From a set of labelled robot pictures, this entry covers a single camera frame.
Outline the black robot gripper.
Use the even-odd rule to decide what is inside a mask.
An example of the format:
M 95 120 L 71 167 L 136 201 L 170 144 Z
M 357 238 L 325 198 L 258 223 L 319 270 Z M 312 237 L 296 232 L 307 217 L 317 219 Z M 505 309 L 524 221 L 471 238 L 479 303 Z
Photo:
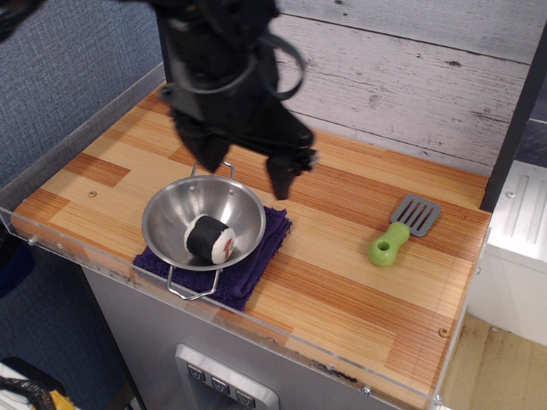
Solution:
M 186 148 L 214 173 L 233 145 L 265 155 L 278 200 L 295 177 L 313 169 L 314 134 L 284 106 L 298 88 L 281 92 L 274 55 L 247 55 L 203 67 L 172 57 L 161 97 Z

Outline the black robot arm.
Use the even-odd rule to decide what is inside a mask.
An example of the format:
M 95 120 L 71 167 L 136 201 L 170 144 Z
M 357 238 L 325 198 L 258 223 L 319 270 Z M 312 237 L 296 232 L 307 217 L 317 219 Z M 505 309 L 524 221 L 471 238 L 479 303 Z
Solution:
M 183 144 L 209 171 L 233 145 L 267 158 L 285 200 L 316 159 L 313 133 L 284 106 L 273 1 L 4 1 L 1 180 L 7 183 L 156 62 Z

